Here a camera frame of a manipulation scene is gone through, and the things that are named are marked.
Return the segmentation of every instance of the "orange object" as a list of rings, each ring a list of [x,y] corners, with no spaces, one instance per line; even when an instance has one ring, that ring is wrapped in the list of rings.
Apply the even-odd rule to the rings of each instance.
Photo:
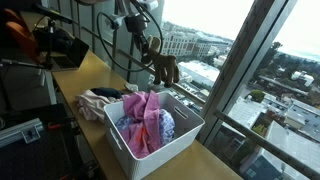
[[[27,28],[27,25],[23,18],[13,10],[6,8],[3,10],[3,13],[6,16],[7,21],[15,22],[17,24],[20,24],[22,27]]]
[[[36,64],[42,64],[44,60],[39,57],[37,42],[27,28],[16,22],[7,22],[6,27],[13,39],[20,45],[22,51],[26,53]]]

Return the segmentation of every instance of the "purple fabric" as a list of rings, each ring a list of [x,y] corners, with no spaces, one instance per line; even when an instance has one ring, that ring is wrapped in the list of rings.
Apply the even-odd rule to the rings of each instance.
[[[129,125],[134,122],[130,117],[124,116],[116,122],[116,127],[118,131],[122,131],[124,129],[128,129]],[[169,144],[174,137],[174,120],[171,114],[165,109],[160,109],[159,111],[159,134],[160,134],[160,143],[161,147]]]
[[[159,108],[159,97],[153,91],[123,97],[124,112],[134,123],[120,134],[136,158],[146,157],[161,147]]]

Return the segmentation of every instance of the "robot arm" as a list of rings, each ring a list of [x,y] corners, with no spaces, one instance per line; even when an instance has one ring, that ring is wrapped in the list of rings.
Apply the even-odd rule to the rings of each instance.
[[[99,2],[110,0],[75,0],[82,5],[94,5]],[[118,14],[111,15],[106,23],[112,29],[118,29],[124,19],[128,32],[132,33],[136,47],[139,49],[142,58],[147,55],[149,44],[143,31],[150,22],[144,14],[144,10],[152,11],[158,7],[157,0],[115,0],[118,6]]]

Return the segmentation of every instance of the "sky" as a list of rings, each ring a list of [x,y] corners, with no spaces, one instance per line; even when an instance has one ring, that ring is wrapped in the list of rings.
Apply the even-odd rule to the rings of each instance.
[[[235,39],[254,0],[166,0],[163,19]],[[279,50],[320,61],[320,0],[298,0],[275,41]]]

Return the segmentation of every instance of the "white plastic bin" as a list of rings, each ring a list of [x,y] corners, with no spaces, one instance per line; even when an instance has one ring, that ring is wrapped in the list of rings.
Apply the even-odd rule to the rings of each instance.
[[[137,159],[123,140],[115,123],[125,116],[123,102],[104,106],[106,136],[129,179],[142,179],[187,148],[204,125],[204,120],[169,93],[158,93],[160,108],[171,113],[174,121],[174,140],[152,154]]]

